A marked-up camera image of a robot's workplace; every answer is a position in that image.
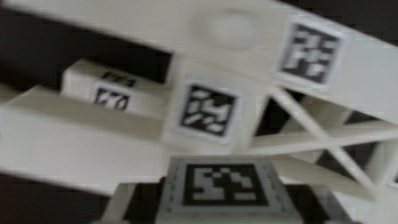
white plastic structure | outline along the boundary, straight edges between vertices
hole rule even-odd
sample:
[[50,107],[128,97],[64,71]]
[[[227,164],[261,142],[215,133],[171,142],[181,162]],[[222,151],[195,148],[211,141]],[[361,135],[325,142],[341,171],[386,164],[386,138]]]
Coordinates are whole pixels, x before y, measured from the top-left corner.
[[[124,134],[114,135],[126,139],[123,141],[107,140],[105,135],[92,134],[101,129],[96,131],[91,129],[85,134],[94,135],[101,144],[87,146],[87,142],[94,144],[94,141],[84,140],[82,136],[73,136],[73,132],[68,136],[69,139],[80,139],[80,142],[75,141],[75,143],[85,145],[85,147],[73,148],[76,154],[80,150],[87,150],[94,146],[101,150],[105,147],[123,149],[119,152],[112,151],[110,154],[107,154],[108,152],[103,154],[108,158],[137,153],[133,161],[139,161],[142,168],[128,170],[130,166],[121,165],[124,163],[117,158],[114,163],[119,163],[121,166],[119,169],[108,167],[110,174],[121,172],[128,175],[137,171],[135,175],[140,175],[149,172],[146,170],[149,165],[144,161],[165,161],[169,158],[169,155],[162,154],[165,152],[188,155],[274,156],[325,149],[355,181],[316,167],[313,164],[316,159],[307,157],[307,153],[295,155],[304,157],[306,161],[286,156],[274,157],[279,173],[290,181],[329,184],[332,190],[343,194],[352,216],[364,223],[377,223],[377,220],[378,223],[380,220],[384,223],[398,222],[396,213],[386,212],[394,208],[398,200],[398,192],[391,188],[396,186],[398,172],[398,103],[394,103],[398,50],[393,45],[272,0],[119,0],[117,2],[9,0],[5,6],[30,10],[32,13],[117,35],[131,41],[139,40],[178,55],[167,83],[171,98],[158,98],[151,101],[153,105],[158,105],[162,100],[163,102],[169,100],[165,119],[156,114],[149,116],[151,118],[140,118],[139,121],[137,115],[126,117],[123,113],[117,113],[117,116],[105,115],[114,112],[107,110],[107,113],[98,112],[103,114],[103,120],[107,121],[105,117],[112,117],[112,120],[117,117],[121,126],[114,125],[114,127],[126,127],[126,129],[119,129],[123,133],[130,129],[133,131],[128,137]],[[245,34],[236,32],[236,29],[243,29]],[[85,91],[87,86],[96,85],[94,82],[94,79],[89,78],[84,87],[73,85],[71,88]],[[302,104],[295,101],[286,89],[309,96]],[[89,92],[82,92],[78,97],[89,100],[85,94]],[[55,98],[50,97],[52,103],[59,102],[55,105],[64,105],[64,100]],[[281,135],[254,138],[261,110],[270,99],[283,106],[295,121],[288,123]],[[36,106],[21,99],[21,104],[25,103],[30,105],[28,107]],[[87,174],[94,173],[94,169],[84,175],[82,170],[89,167],[82,166],[78,169],[76,166],[75,170],[62,171],[60,164],[52,164],[52,167],[59,167],[59,169],[48,171],[50,167],[44,169],[43,161],[39,162],[44,158],[39,156],[46,155],[44,152],[52,152],[55,146],[50,147],[44,144],[44,139],[55,142],[52,141],[55,136],[48,137],[48,133],[59,129],[43,129],[46,131],[34,134],[27,130],[27,127],[36,127],[34,125],[44,123],[52,127],[62,127],[60,130],[71,130],[73,127],[66,126],[64,129],[68,122],[62,122],[62,126],[59,126],[59,122],[64,121],[60,117],[48,119],[37,113],[25,112],[25,106],[14,106],[12,103],[9,106],[12,112],[5,112],[4,116],[9,123],[5,122],[4,126],[2,149],[2,153],[7,152],[9,157],[2,158],[0,154],[0,165],[5,164],[7,169],[25,166],[23,172],[50,179],[57,175],[57,180],[62,178],[64,183],[82,187],[94,181],[94,177],[85,179]],[[354,110],[380,120],[343,125]],[[69,115],[62,116],[76,116],[76,114],[69,110]],[[139,122],[135,127],[126,125],[128,119]],[[151,124],[155,120],[158,123],[163,122],[162,126],[156,124],[156,127],[149,125],[153,129],[142,128],[147,127],[146,122]],[[147,145],[155,149],[155,151],[144,150],[149,154],[153,152],[151,155],[133,151],[142,150],[135,141],[144,141],[139,138],[144,129],[156,133],[149,143],[142,143],[144,149]],[[21,143],[16,139],[25,138],[23,136],[27,139],[36,139],[34,142]],[[117,147],[124,141],[131,145],[126,144],[124,148]],[[370,165],[362,170],[343,147],[368,142],[380,142],[380,144]],[[37,157],[27,157],[25,152],[20,151],[28,147],[44,150],[36,155]],[[66,145],[57,144],[57,147],[60,151],[53,156],[57,156],[57,161],[62,161],[64,154],[60,152],[68,151]],[[107,188],[108,192],[110,186],[117,184],[110,184],[115,180],[105,180],[108,177],[103,176],[98,178],[103,178],[103,185],[94,186],[92,184],[91,189],[101,191]],[[371,212],[368,212],[370,205],[375,206]]]

